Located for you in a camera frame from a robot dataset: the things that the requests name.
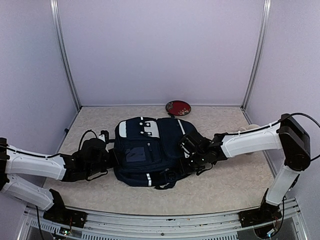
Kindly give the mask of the navy blue backpack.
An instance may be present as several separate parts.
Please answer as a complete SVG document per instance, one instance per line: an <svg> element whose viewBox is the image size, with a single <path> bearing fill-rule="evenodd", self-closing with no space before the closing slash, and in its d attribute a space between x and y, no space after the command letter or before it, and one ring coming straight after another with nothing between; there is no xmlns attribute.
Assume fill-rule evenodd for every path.
<svg viewBox="0 0 320 240"><path fill-rule="evenodd" d="M178 118L138 116L121 121L114 131L119 162L113 168L116 178L131 187L166 190L193 173L200 175L203 166L183 171L181 164L186 153L179 143L195 131L192 123Z"/></svg>

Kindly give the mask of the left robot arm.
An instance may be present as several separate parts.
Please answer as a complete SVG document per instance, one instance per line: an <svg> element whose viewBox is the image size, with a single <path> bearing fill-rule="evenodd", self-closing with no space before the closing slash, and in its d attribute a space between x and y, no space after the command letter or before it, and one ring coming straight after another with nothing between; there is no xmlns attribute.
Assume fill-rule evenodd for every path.
<svg viewBox="0 0 320 240"><path fill-rule="evenodd" d="M118 166L119 161L113 149L109 133L101 131L91 139L81 139L79 148L73 154L56 153L45 155L23 151L0 139L0 191L35 205L43 210L43 218L69 227L83 228L87 213L67 208L60 193L52 188L44 189L22 175L38 176L74 183L92 181L108 174L108 170Z"/></svg>

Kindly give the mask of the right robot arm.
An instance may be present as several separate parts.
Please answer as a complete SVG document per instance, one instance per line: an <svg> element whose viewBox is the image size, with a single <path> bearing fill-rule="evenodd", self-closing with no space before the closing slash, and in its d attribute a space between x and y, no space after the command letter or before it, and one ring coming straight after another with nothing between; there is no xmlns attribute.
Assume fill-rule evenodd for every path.
<svg viewBox="0 0 320 240"><path fill-rule="evenodd" d="M311 157L310 136L294 119L295 114L282 114L280 119L265 126L233 133L216 133L213 139L193 131L184 134L179 146L184 152L180 160L183 175L207 171L205 165L215 165L239 155L282 150L284 163L271 186L263 195L259 207L239 212L243 228L284 218L284 199L301 172L314 159Z"/></svg>

